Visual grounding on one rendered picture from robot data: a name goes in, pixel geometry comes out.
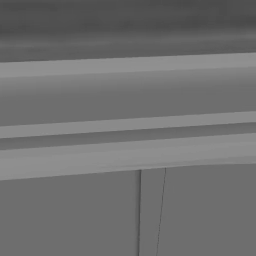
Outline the grey cabinet door panel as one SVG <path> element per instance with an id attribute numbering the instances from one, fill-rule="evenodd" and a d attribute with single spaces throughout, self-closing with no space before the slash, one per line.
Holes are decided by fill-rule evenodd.
<path id="1" fill-rule="evenodd" d="M 0 182 L 0 256 L 138 256 L 139 171 Z"/>
<path id="2" fill-rule="evenodd" d="M 256 164 L 168 169 L 158 256 L 256 256 Z"/>

